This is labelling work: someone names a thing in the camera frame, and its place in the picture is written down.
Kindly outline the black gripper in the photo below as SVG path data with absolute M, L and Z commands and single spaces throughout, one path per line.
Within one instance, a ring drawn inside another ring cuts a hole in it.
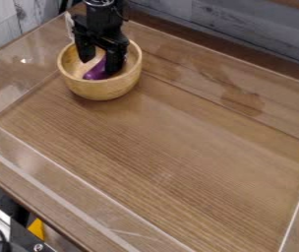
M 122 32 L 125 0 L 83 0 L 86 14 L 75 14 L 74 34 L 79 57 L 83 63 L 97 56 L 97 46 L 107 47 L 106 71 L 114 75 L 121 71 L 127 54 L 129 38 Z

